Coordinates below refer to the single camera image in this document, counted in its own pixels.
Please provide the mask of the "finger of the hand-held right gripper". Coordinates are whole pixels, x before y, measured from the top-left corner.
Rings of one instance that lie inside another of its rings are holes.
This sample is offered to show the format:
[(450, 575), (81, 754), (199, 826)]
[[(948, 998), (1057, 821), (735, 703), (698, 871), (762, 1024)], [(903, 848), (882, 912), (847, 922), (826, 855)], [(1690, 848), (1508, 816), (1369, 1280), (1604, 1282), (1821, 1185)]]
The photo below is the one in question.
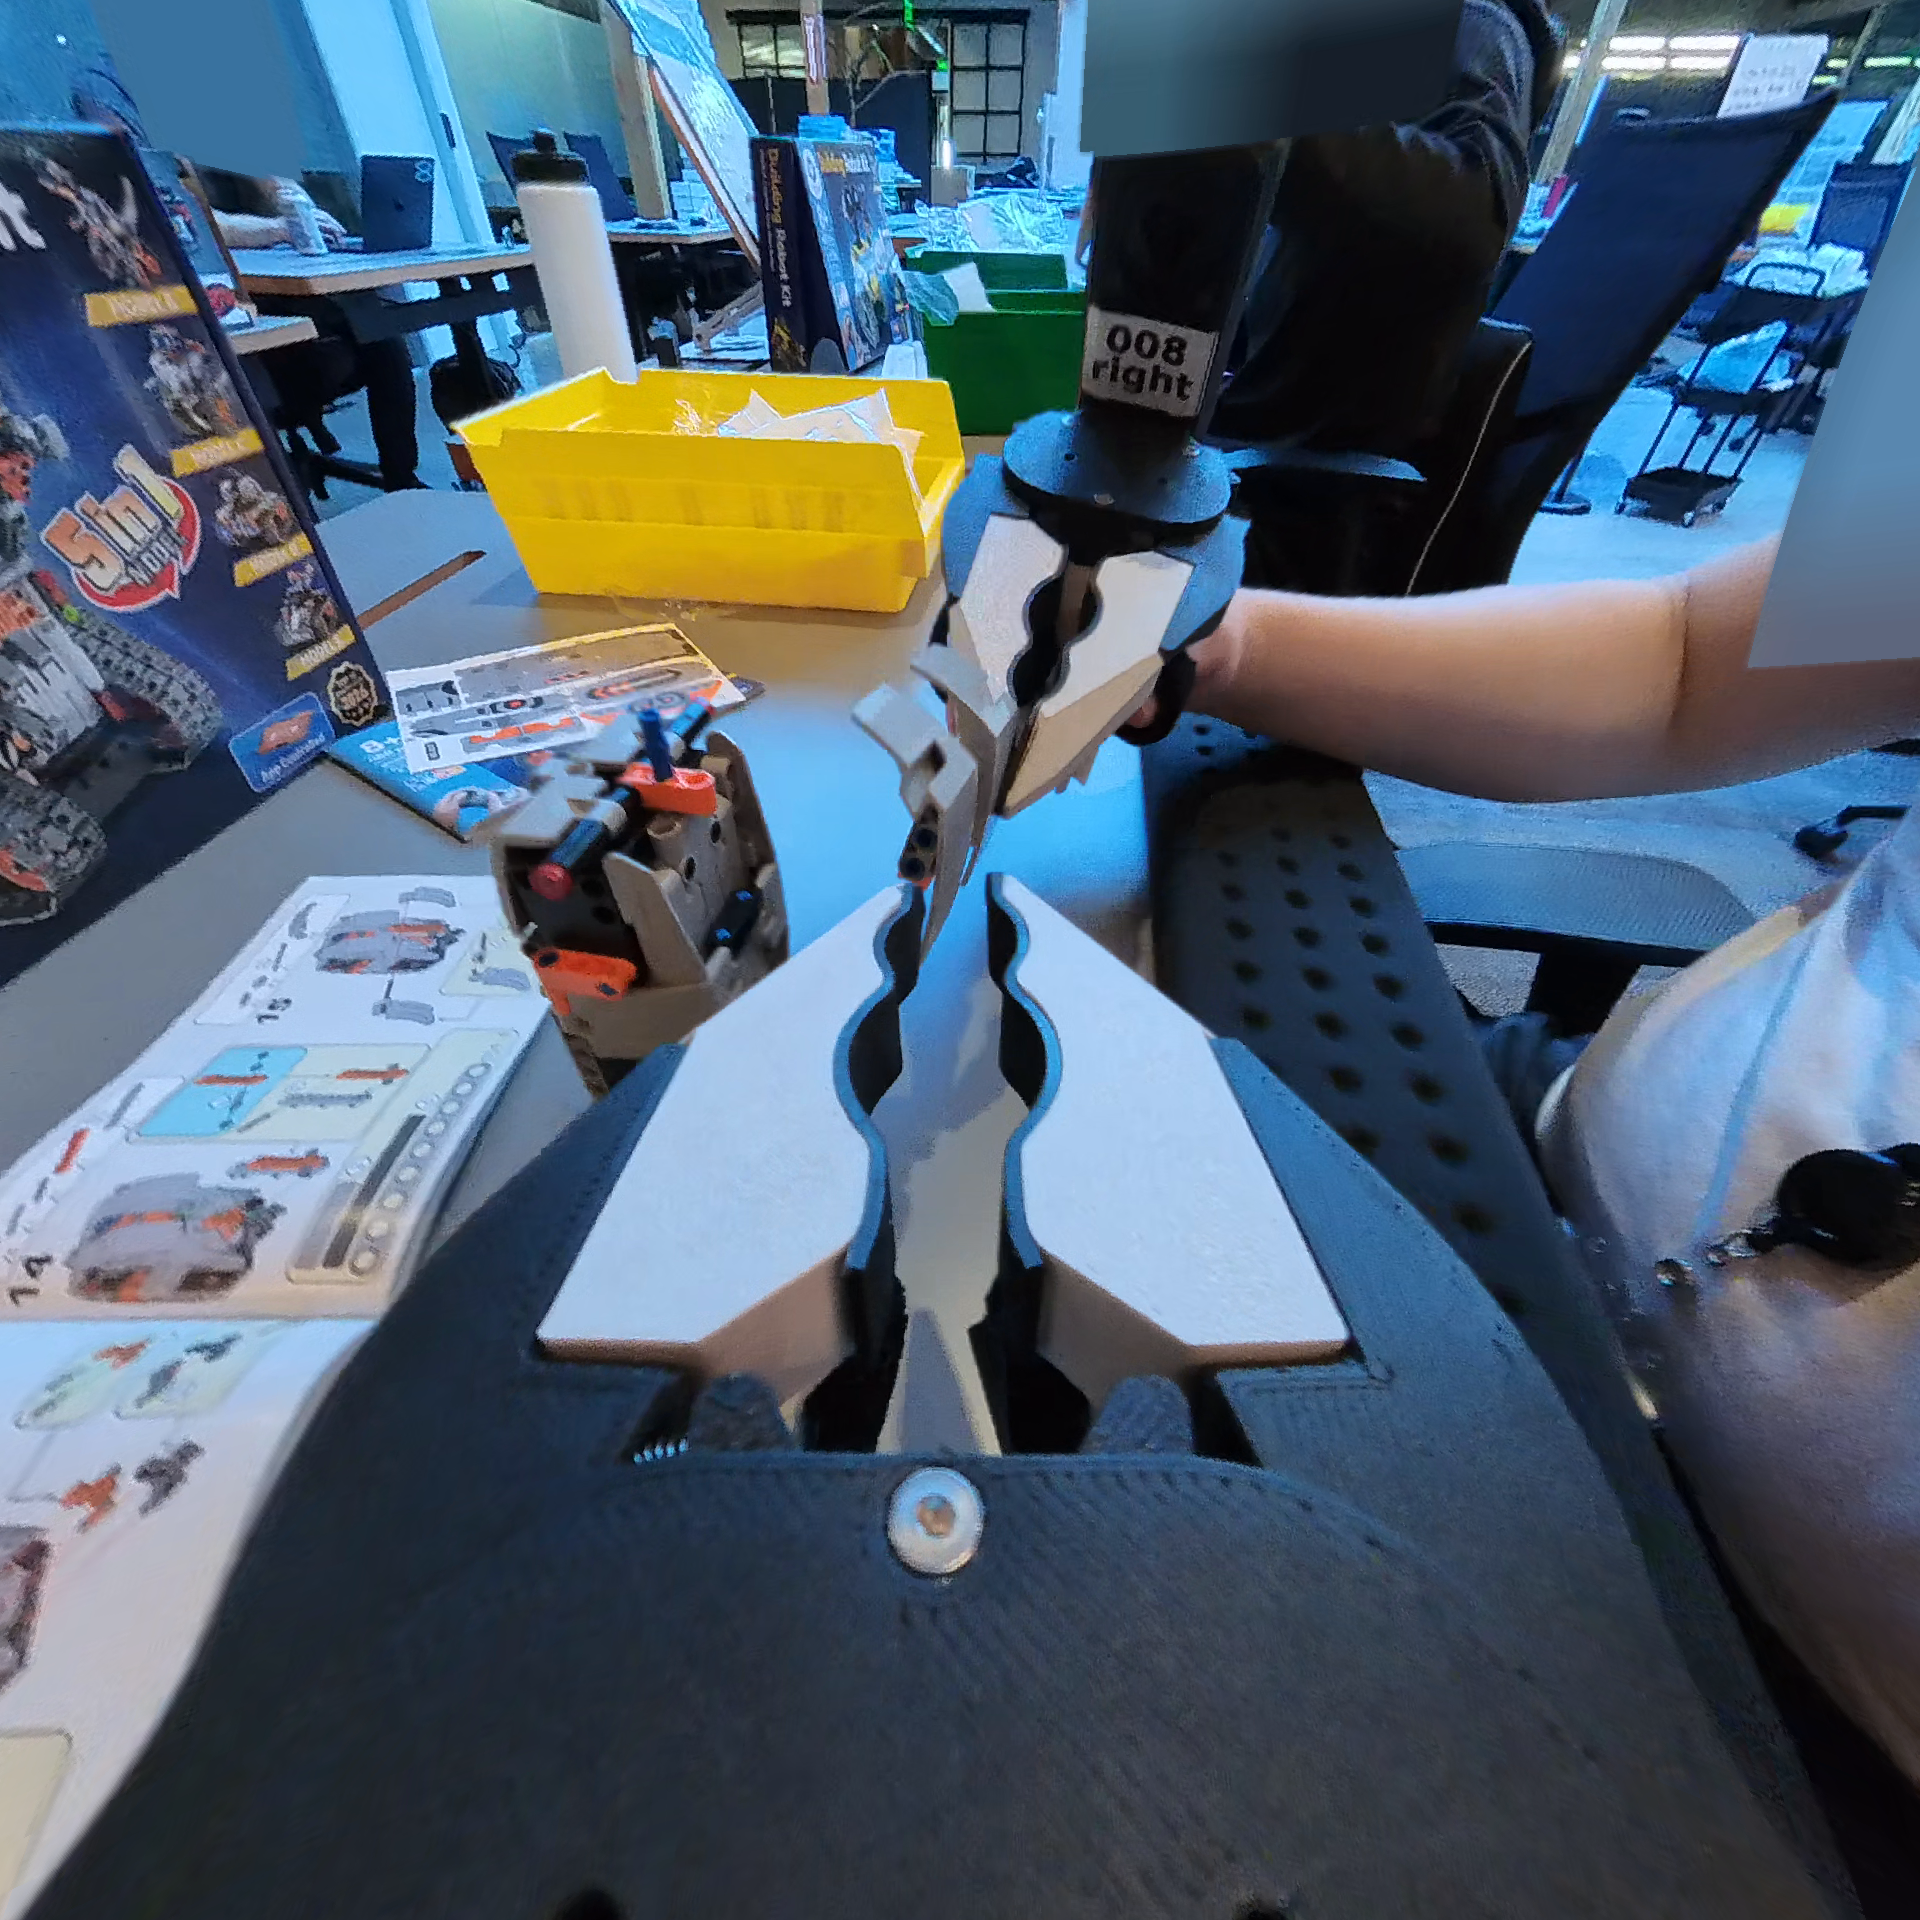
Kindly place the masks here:
[(988, 684), (977, 703), (1039, 703), (1062, 671), (1058, 638), (1066, 545), (1036, 520), (989, 517), (959, 590), (954, 652)]
[(1100, 744), (1157, 684), (1186, 585), (1189, 562), (1170, 554), (1121, 554), (1098, 567), (1098, 613), (1067, 645), (1062, 684), (1036, 708), (1001, 793), (1001, 816), (1012, 817), (1087, 776)]

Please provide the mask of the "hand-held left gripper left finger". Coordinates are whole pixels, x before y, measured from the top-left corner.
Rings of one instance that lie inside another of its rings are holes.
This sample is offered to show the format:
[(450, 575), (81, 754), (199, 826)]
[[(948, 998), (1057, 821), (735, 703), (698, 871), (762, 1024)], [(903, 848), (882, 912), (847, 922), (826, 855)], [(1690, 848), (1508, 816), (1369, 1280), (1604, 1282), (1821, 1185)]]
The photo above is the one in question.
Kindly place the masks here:
[(885, 1141), (921, 892), (895, 882), (706, 1020), (539, 1324), (546, 1356), (755, 1375), (876, 1438), (905, 1345)]

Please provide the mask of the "grey curved toy panel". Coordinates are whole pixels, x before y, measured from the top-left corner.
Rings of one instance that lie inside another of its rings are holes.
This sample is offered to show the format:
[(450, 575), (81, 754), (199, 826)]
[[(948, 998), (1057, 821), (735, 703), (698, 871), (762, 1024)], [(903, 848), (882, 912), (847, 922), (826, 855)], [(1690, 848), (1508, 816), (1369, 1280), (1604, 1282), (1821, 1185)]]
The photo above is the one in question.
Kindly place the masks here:
[(988, 841), (1026, 712), (964, 645), (927, 642), (911, 670), (943, 697), (941, 712), (905, 687), (882, 685), (854, 703), (853, 717), (900, 773), (910, 826), (898, 873), (921, 892), (921, 951), (927, 952)]

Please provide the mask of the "grey toy robot model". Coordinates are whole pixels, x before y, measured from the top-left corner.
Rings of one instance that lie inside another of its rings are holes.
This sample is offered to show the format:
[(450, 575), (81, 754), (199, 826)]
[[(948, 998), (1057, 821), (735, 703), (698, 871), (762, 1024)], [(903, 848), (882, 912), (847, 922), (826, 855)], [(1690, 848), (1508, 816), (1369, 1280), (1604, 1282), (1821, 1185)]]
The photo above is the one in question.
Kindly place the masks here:
[(502, 917), (593, 1097), (787, 959), (775, 841), (709, 703), (611, 720), (490, 846)]

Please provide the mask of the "grey desk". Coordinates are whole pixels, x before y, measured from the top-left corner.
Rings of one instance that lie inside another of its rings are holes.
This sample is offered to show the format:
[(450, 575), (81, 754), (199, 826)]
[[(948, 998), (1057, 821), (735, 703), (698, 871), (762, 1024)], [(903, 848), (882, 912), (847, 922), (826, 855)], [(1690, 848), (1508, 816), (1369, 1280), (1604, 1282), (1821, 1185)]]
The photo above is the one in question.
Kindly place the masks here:
[[(763, 685), (729, 730), (746, 748), (783, 878), (791, 943), (822, 936), (894, 876), (895, 766), (851, 722), (941, 609), (932, 581), (895, 614), (657, 605), (539, 593), (486, 495), (404, 490), (321, 528), (386, 668), (437, 665), (574, 632), (674, 622)], [(333, 760), (249, 814), (15, 976), (2, 997), (2, 1161), (130, 1066), (309, 876), (481, 873), (481, 846)], [(877, 1110), (894, 1170), (895, 1270), (910, 1340), (881, 1447), (998, 1450), (970, 1327), (997, 1273), (1001, 1153), (1022, 1109), (997, 1066), (983, 879), (1011, 873), (1124, 965), (1150, 973), (1138, 757), (1108, 744), (1074, 784), (994, 830), (980, 871), (903, 1007), (903, 1073)]]

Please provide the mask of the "green plastic bin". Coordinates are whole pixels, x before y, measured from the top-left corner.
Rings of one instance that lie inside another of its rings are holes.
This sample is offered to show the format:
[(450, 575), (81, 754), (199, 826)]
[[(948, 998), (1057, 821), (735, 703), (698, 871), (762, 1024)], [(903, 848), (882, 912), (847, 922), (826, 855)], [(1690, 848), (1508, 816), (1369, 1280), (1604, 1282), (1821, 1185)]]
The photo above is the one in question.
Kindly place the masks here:
[(964, 436), (1077, 405), (1087, 296), (1062, 254), (918, 246), (903, 273), (927, 375), (948, 383)]

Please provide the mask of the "yellow plastic bin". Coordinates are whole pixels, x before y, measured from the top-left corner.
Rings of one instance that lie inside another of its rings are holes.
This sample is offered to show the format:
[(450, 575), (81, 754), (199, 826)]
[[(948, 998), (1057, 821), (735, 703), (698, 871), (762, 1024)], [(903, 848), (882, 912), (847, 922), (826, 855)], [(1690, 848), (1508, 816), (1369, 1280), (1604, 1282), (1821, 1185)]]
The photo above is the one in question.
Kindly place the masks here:
[[(679, 400), (714, 417), (753, 390), (780, 414), (885, 393), (918, 455), (668, 430)], [(538, 590), (643, 601), (900, 613), (966, 470), (932, 376), (595, 370), (457, 432)]]

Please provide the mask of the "blue robot kit box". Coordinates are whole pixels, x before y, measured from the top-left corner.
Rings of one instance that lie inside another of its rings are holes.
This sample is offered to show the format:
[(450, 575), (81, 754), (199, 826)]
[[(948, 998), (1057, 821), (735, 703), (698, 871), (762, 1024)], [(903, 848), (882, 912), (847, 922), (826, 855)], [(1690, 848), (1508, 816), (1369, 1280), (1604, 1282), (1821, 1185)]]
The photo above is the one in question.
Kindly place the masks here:
[(2, 133), (2, 977), (391, 712), (178, 226)]
[(771, 370), (858, 375), (910, 340), (910, 306), (865, 135), (753, 138)]

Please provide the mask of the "white instruction booklet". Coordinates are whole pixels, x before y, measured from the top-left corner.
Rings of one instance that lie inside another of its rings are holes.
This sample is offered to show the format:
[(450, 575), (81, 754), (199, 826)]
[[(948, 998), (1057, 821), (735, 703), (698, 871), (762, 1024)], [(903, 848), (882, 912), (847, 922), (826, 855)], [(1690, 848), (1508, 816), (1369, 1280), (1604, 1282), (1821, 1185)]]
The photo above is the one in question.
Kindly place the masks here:
[(154, 1738), (545, 1025), (492, 879), (313, 878), (4, 1173), (4, 1916)]

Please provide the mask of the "white water bottle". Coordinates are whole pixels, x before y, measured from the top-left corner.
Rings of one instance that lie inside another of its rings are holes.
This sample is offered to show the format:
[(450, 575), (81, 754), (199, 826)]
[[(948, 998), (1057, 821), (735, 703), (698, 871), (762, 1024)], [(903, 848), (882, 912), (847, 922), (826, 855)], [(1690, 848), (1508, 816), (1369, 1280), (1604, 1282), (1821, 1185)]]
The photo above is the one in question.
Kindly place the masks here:
[(617, 382), (636, 382), (633, 333), (585, 159), (538, 127), (513, 154), (513, 182), (563, 375), (605, 370)]

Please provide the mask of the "black rolling cart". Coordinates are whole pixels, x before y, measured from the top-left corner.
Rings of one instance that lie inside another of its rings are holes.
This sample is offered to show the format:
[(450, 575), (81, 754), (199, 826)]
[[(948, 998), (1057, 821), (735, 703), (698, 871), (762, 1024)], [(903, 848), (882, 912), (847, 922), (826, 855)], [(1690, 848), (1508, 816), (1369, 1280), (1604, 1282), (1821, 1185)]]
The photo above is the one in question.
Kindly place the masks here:
[(1670, 382), (1669, 414), (1619, 511), (1694, 526), (1721, 511), (1745, 469), (1803, 389), (1809, 349), (1830, 317), (1827, 273), (1810, 262), (1756, 261), (1685, 321), (1697, 348)]

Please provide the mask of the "board on wooden easel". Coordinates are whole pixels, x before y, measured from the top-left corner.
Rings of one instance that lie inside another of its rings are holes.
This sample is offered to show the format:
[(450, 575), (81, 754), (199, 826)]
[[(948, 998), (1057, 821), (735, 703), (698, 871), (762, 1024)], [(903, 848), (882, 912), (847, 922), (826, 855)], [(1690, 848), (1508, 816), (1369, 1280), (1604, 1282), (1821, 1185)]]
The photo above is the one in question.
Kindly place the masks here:
[[(599, 14), (638, 208), (633, 217), (611, 222), (614, 273), (636, 353), (647, 353), (651, 325), (671, 316), (685, 293), (709, 293), (726, 248), (746, 261), (734, 278), (759, 289), (756, 133), (722, 74), (701, 4), (604, 1)], [(674, 212), (671, 157), (703, 180), (721, 222), (715, 231), (695, 234)]]

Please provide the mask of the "black mesh office chair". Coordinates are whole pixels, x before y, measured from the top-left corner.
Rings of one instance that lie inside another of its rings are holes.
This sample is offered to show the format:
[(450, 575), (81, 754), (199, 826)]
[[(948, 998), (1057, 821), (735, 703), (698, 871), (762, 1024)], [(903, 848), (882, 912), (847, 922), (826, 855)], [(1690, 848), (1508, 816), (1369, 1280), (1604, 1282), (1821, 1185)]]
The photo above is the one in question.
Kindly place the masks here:
[(1407, 591), (1501, 585), (1549, 486), (1721, 276), (1836, 98), (1609, 127), (1489, 312), (1527, 333)]

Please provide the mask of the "person's white shirt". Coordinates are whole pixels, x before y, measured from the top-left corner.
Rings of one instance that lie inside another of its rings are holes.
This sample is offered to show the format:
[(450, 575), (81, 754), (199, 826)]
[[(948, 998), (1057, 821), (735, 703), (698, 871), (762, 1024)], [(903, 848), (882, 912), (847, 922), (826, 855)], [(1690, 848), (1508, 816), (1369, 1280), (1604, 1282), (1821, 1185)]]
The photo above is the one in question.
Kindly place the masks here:
[(1918, 1770), (1915, 1261), (1710, 1248), (1818, 1151), (1915, 1144), (1918, 825), (1609, 1015), (1539, 1114), (1631, 1367), (1729, 1568)]

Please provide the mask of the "dark laptop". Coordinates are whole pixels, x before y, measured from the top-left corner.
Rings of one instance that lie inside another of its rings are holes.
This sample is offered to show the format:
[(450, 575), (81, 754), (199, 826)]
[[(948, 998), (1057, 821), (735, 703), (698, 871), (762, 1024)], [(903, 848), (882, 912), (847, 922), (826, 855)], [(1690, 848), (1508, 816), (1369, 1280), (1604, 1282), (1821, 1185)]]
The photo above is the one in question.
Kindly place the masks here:
[(429, 154), (366, 153), (358, 159), (366, 254), (414, 254), (435, 242), (438, 164)]

